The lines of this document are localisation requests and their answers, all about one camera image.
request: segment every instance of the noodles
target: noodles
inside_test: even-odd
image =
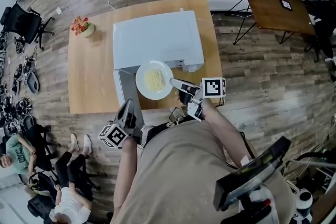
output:
[[[151,91],[162,91],[165,82],[160,69],[151,69],[145,73],[144,83]]]

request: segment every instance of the office chair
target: office chair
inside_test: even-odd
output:
[[[50,17],[46,23],[42,22],[40,13],[32,10],[23,10],[18,4],[13,7],[6,7],[5,11],[0,19],[0,24],[4,26],[4,30],[7,32],[14,32],[25,38],[25,41],[30,44],[35,39],[35,42],[39,40],[39,46],[42,47],[42,35],[48,33],[54,35],[54,32],[45,31],[46,26],[50,20],[55,20]]]

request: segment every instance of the wooden floor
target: wooden floor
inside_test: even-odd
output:
[[[19,97],[25,94],[33,101],[33,115],[38,123],[52,125],[54,139],[62,145],[62,154],[70,143],[70,133],[78,136],[89,134],[93,142],[93,157],[88,161],[92,172],[106,173],[107,178],[95,182],[102,191],[94,192],[92,214],[103,218],[113,210],[113,191],[120,160],[119,151],[108,150],[97,141],[97,134],[113,118],[113,113],[74,115],[69,113],[67,85],[67,49],[69,26],[78,16],[92,16],[108,11],[106,0],[74,0],[67,12],[58,16],[56,8],[65,10],[70,0],[24,0],[23,8],[31,6],[43,18],[55,17],[48,27],[54,36],[45,35],[45,51],[38,49],[37,75],[40,92],[25,93],[22,85]],[[109,0],[115,8],[156,0]],[[227,79],[225,106],[219,108],[246,136],[258,151],[262,151],[281,135],[292,140],[287,158],[316,147],[329,131],[331,118],[336,112],[333,102],[334,88],[329,81],[323,61],[313,62],[313,55],[305,54],[305,43],[298,35],[279,45],[282,33],[260,31],[254,28],[237,45],[233,45],[242,18],[237,16],[213,16],[223,77]],[[253,23],[247,20],[245,29]],[[30,55],[35,44],[27,45]],[[24,56],[17,55],[11,41],[7,56],[10,65],[5,70],[8,85],[13,82],[17,65]],[[146,125],[157,125],[168,120],[169,110],[144,111]],[[329,146],[335,141],[330,139]],[[288,169],[293,179],[299,171],[295,166]]]

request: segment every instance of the brown table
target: brown table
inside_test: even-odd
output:
[[[285,33],[283,34],[280,44],[284,43],[293,33],[315,35],[315,30],[302,0],[285,1],[290,3],[292,10],[285,9],[281,5],[280,0],[248,0],[248,8],[251,7],[256,22],[240,38],[238,38],[246,18],[247,8],[243,23],[234,44],[236,44],[255,25],[260,29],[284,31]],[[284,40],[286,33],[292,34]]]
[[[96,31],[88,38],[70,31],[68,91],[70,113],[115,112],[119,109],[113,78],[113,24],[149,15],[194,10],[201,37],[204,65],[196,72],[173,68],[175,78],[200,83],[203,77],[221,77],[221,61],[207,0],[163,0],[112,10],[89,18]],[[138,93],[142,109],[178,105],[174,91],[162,100],[149,100]]]

